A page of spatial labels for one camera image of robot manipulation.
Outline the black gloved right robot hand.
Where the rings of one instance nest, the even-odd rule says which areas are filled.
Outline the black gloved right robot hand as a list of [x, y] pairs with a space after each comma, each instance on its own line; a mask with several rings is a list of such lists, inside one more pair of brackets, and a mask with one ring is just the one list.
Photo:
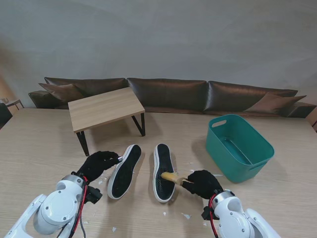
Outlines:
[[215, 194], [223, 192], [216, 177], [207, 170], [194, 171], [183, 181], [182, 187], [203, 199], [210, 199]]

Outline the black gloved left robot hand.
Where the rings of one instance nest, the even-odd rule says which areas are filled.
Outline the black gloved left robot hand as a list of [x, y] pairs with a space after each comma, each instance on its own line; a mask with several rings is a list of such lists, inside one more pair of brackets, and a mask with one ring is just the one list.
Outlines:
[[122, 157], [111, 151], [98, 151], [87, 157], [85, 163], [76, 172], [76, 175], [85, 177], [88, 182], [98, 179], [105, 170], [120, 163]]

